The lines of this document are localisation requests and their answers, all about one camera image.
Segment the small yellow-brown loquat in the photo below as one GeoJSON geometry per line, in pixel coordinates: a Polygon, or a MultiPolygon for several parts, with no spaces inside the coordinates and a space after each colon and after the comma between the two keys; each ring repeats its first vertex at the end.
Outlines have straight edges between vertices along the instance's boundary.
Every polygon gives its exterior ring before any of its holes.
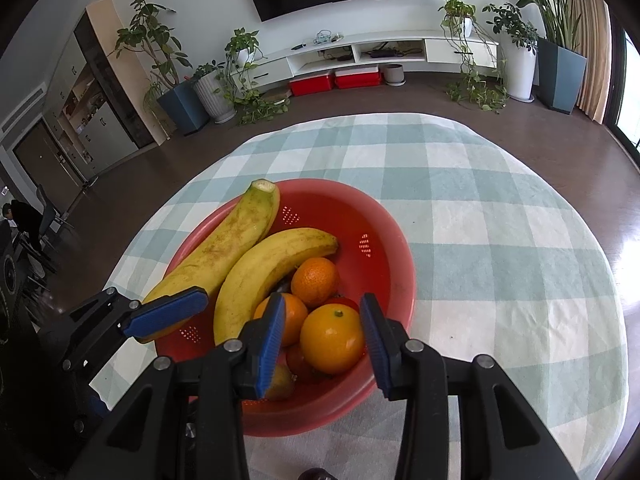
{"type": "Polygon", "coordinates": [[[291,371],[284,364],[278,364],[273,371],[271,384],[265,393],[269,401],[287,399],[294,391],[295,379],[291,371]]]}

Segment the curved yellow banana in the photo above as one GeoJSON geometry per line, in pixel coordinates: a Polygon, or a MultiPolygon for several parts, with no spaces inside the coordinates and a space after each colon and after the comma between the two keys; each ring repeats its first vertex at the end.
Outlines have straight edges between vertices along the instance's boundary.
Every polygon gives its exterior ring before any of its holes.
{"type": "Polygon", "coordinates": [[[312,257],[337,252],[337,238],[315,228],[274,233],[242,255],[218,292],[214,310],[216,346],[236,338],[255,309],[286,274],[312,257]]]}

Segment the large plant in blue pot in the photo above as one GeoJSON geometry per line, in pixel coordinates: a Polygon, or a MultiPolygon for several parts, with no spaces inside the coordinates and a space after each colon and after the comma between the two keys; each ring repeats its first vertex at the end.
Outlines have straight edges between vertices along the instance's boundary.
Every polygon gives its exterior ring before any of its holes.
{"type": "Polygon", "coordinates": [[[574,0],[518,0],[520,9],[538,9],[544,36],[538,40],[538,96],[550,110],[570,114],[584,81],[587,58],[578,52],[582,12],[574,0]]]}

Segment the small round grey pot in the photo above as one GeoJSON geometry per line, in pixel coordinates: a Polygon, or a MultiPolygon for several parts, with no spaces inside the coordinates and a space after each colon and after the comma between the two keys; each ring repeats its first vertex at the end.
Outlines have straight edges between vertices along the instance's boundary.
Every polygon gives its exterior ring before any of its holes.
{"type": "Polygon", "coordinates": [[[400,87],[406,82],[404,66],[401,64],[385,64],[382,67],[382,74],[388,86],[400,87]]]}

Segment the plant in ribbed white pot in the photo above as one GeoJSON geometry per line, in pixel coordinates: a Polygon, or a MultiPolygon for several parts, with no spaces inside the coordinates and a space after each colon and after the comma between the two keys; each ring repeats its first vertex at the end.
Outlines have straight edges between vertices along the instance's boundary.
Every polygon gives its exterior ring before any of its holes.
{"type": "Polygon", "coordinates": [[[215,60],[199,65],[192,77],[192,87],[209,117],[219,125],[231,120],[236,110],[227,99],[227,88],[215,60]]]}

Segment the beige curtain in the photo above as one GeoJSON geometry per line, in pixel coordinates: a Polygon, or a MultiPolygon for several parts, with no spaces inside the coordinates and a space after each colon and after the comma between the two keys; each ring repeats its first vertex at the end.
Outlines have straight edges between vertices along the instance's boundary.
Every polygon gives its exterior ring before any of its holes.
{"type": "Polygon", "coordinates": [[[586,71],[577,107],[602,125],[612,75],[612,26],[604,0],[568,0],[570,10],[580,15],[577,52],[586,58],[586,71]]]}

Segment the tall plant in blue pot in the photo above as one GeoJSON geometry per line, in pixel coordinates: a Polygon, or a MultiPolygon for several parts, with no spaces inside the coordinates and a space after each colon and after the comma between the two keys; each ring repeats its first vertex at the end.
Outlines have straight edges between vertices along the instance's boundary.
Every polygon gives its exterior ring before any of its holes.
{"type": "Polygon", "coordinates": [[[209,122],[209,116],[192,88],[192,80],[181,77],[178,71],[178,66],[193,65],[174,29],[163,22],[164,14],[176,11],[156,0],[134,0],[130,6],[134,14],[129,24],[116,32],[116,56],[127,51],[144,54],[150,60],[150,83],[143,105],[151,112],[162,110],[184,136],[190,136],[209,122]]]}

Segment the long yellow banana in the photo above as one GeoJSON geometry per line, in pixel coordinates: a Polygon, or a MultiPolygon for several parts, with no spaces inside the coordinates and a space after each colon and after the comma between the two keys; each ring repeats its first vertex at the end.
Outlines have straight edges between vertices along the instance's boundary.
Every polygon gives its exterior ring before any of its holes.
{"type": "Polygon", "coordinates": [[[267,235],[279,206],[276,184],[253,181],[221,224],[149,291],[143,303],[191,286],[201,287],[212,298],[239,258],[267,235]]]}

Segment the wooden cabinet shelving unit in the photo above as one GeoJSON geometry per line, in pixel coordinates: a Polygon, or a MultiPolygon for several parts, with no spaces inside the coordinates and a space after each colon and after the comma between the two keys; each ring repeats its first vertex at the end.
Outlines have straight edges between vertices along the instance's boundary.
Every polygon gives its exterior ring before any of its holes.
{"type": "Polygon", "coordinates": [[[113,0],[86,6],[44,102],[44,120],[56,144],[85,181],[169,139],[144,106],[150,81],[137,55],[115,52],[123,27],[113,0]]]}

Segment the dark cherry with stem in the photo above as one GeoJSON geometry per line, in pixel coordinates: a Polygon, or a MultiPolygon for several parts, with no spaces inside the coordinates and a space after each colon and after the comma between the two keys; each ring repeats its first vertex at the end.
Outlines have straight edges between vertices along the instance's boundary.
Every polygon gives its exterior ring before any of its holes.
{"type": "Polygon", "coordinates": [[[314,467],[302,472],[297,480],[336,480],[333,474],[320,467],[314,467]]]}

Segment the red storage box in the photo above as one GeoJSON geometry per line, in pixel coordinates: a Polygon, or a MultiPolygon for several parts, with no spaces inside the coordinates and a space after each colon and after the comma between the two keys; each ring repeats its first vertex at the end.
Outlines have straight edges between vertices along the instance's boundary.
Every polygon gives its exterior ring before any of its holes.
{"type": "Polygon", "coordinates": [[[308,94],[331,91],[333,89],[333,73],[326,70],[322,73],[295,77],[288,82],[288,88],[293,96],[308,96],[308,94]]]}
{"type": "Polygon", "coordinates": [[[334,72],[334,81],[342,90],[375,87],[382,84],[382,74],[377,65],[343,68],[334,72]]]}

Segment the trailing pothos plant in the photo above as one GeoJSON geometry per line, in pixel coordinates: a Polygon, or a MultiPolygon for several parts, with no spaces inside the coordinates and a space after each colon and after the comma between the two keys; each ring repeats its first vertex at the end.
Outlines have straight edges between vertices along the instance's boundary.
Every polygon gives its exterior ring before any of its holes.
{"type": "Polygon", "coordinates": [[[476,7],[462,0],[444,0],[440,28],[449,47],[460,58],[459,78],[447,84],[446,95],[456,103],[467,102],[484,112],[498,114],[506,107],[502,65],[490,38],[477,23],[476,7]]]}

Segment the white TV console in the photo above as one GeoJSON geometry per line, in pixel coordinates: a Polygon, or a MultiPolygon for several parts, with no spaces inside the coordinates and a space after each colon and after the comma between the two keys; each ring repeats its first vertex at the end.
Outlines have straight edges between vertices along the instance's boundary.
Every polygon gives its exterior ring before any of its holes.
{"type": "MultiPolygon", "coordinates": [[[[498,44],[489,42],[491,50],[498,52],[498,44]]],[[[457,73],[460,70],[460,58],[448,46],[440,29],[369,32],[324,44],[308,41],[265,53],[254,62],[258,67],[250,74],[258,89],[308,74],[366,65],[401,64],[408,72],[457,73]]]]}

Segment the red plastic colander bowl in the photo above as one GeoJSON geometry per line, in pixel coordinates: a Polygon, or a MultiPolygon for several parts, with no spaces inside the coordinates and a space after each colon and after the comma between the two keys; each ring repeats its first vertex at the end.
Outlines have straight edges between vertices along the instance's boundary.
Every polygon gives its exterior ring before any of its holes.
{"type": "MultiPolygon", "coordinates": [[[[322,258],[336,265],[340,284],[337,294],[320,307],[306,306],[308,315],[298,343],[280,346],[278,364],[286,365],[293,374],[293,393],[282,401],[263,398],[244,403],[244,430],[253,437],[301,434],[326,426],[356,408],[374,386],[359,300],[365,294],[374,295],[382,311],[402,324],[410,323],[416,301],[416,272],[408,243],[397,222],[376,200],[330,180],[273,183],[280,191],[280,206],[262,240],[296,228],[315,228],[334,235],[337,252],[322,258]]],[[[221,224],[243,194],[195,228],[175,253],[164,277],[221,224]]],[[[251,321],[264,314],[273,292],[292,294],[291,281],[298,268],[268,292],[251,321]]],[[[209,298],[202,313],[160,337],[157,351],[180,362],[205,356],[216,347],[213,322],[217,296],[218,292],[209,298]]]]}

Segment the pothos on console left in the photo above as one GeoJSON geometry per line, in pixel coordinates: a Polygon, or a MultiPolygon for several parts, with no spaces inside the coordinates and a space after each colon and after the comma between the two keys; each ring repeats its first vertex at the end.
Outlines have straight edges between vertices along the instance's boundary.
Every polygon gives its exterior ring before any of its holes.
{"type": "Polygon", "coordinates": [[[288,98],[266,99],[250,74],[258,67],[255,54],[262,52],[257,35],[257,30],[235,29],[224,47],[224,60],[214,63],[224,98],[240,113],[242,125],[271,120],[286,113],[290,104],[288,98]]]}

